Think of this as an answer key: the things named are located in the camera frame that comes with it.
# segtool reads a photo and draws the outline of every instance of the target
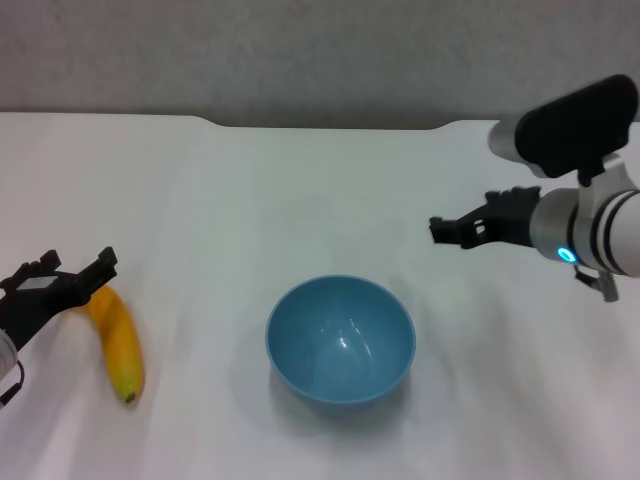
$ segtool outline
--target plastic bowl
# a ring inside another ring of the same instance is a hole
[[[416,335],[391,292],[333,275],[304,282],[280,299],[266,344],[274,370],[295,393],[311,403],[359,406],[400,384]]]

